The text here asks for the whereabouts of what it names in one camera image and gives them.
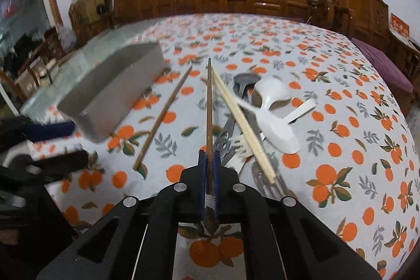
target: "gray plastic container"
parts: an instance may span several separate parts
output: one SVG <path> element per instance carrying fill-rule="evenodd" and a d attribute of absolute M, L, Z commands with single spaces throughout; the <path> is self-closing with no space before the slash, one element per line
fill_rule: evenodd
<path fill-rule="evenodd" d="M 57 108 L 77 124 L 85 138 L 100 142 L 109 137 L 164 68 L 158 43 L 125 46 L 90 71 Z"/>

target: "purple fabric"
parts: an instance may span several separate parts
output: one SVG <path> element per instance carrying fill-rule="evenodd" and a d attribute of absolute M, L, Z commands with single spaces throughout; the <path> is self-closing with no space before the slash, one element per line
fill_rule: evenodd
<path fill-rule="evenodd" d="M 360 49 L 362 54 L 368 59 L 387 84 L 391 83 L 404 91 L 409 93 L 413 92 L 413 85 L 411 82 L 396 67 L 396 65 L 392 63 L 383 51 L 356 38 L 352 38 L 351 41 Z"/>

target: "orange fruit print tablecloth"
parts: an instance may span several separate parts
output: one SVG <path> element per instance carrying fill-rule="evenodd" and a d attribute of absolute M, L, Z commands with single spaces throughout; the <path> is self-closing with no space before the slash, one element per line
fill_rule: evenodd
<path fill-rule="evenodd" d="M 125 196 L 140 199 L 179 180 L 205 145 L 206 64 L 228 87 L 241 72 L 280 78 L 291 101 L 284 117 L 308 98 L 317 106 L 291 124 L 300 151 L 283 154 L 264 142 L 275 167 L 301 203 L 372 265 L 384 279 L 406 260 L 418 237 L 419 159 L 391 92 L 344 36 L 274 17 L 203 14 L 163 19 L 129 42 L 159 41 L 167 69 L 104 142 L 80 133 L 31 146 L 33 158 L 84 148 L 89 169 L 49 187 L 79 230 L 94 224 Z M 165 115 L 139 172 L 132 169 L 148 131 L 180 76 L 189 77 Z M 53 104 L 46 119 L 61 118 Z M 228 108 L 216 93 L 213 124 Z M 240 180 L 255 186 L 248 162 Z M 206 208 L 214 217 L 212 208 Z M 241 232 L 209 219 L 178 231 L 174 279 L 244 279 Z"/>

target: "table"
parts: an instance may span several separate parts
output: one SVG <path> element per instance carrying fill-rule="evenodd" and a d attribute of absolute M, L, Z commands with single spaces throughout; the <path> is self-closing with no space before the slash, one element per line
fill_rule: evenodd
<path fill-rule="evenodd" d="M 49 187 L 60 210 L 84 229 L 125 196 L 140 199 L 177 182 L 205 148 L 206 64 L 228 87 L 239 72 L 275 75 L 293 98 L 274 111 L 281 117 L 304 100 L 316 108 L 292 124 L 301 149 L 294 155 L 264 147 L 301 203 L 340 236 L 384 279 L 407 258 L 418 237 L 419 158 L 407 123 L 391 92 L 361 52 L 344 36 L 274 17 L 200 14 L 163 19 L 129 42 L 159 40 L 171 70 L 134 105 L 103 143 L 80 135 L 31 145 L 33 158 L 84 148 L 90 169 Z M 146 132 L 180 76 L 193 65 L 178 99 L 159 127 L 140 172 L 132 165 Z M 52 103 L 47 118 L 60 114 Z M 214 125 L 229 113 L 215 94 Z M 240 180 L 255 186 L 250 163 Z M 206 224 L 214 236 L 220 227 Z M 239 227 L 210 243 L 180 229 L 174 279 L 244 279 Z"/>

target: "gray spoon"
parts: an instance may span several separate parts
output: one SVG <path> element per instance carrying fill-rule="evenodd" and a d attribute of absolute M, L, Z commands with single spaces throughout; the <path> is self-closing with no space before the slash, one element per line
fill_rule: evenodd
<path fill-rule="evenodd" d="M 237 74 L 234 77 L 235 84 L 239 85 L 239 89 L 235 89 L 234 92 L 237 96 L 243 97 L 245 93 L 245 88 L 248 85 L 254 85 L 257 83 L 261 77 L 256 74 L 251 73 L 241 73 Z M 226 121 L 225 125 L 222 128 L 222 131 L 216 138 L 216 141 L 213 145 L 213 150 L 219 150 L 220 151 L 220 157 L 223 158 L 223 156 L 229 151 L 230 147 L 230 138 L 234 134 L 234 128 L 235 128 L 235 118 L 232 115 L 232 113 L 229 115 L 228 120 Z"/>

